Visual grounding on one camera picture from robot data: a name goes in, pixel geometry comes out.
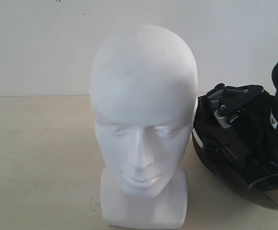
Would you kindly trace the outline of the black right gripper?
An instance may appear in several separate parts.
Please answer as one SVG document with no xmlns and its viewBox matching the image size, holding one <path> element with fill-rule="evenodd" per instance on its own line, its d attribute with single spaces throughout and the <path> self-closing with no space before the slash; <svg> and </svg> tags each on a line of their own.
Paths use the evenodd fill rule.
<svg viewBox="0 0 278 230">
<path fill-rule="evenodd" d="M 222 85 L 221 103 L 214 111 L 226 153 L 260 153 L 266 141 L 268 106 L 272 96 L 260 85 Z"/>
</svg>

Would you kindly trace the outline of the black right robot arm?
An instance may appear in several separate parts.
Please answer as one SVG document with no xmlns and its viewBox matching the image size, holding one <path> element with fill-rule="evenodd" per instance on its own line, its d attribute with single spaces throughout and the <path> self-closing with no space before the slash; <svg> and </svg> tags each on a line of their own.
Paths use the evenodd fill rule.
<svg viewBox="0 0 278 230">
<path fill-rule="evenodd" d="M 276 92 L 261 85 L 217 84 L 211 131 L 220 143 L 251 151 L 274 148 L 278 152 L 278 62 L 271 71 Z"/>
</svg>

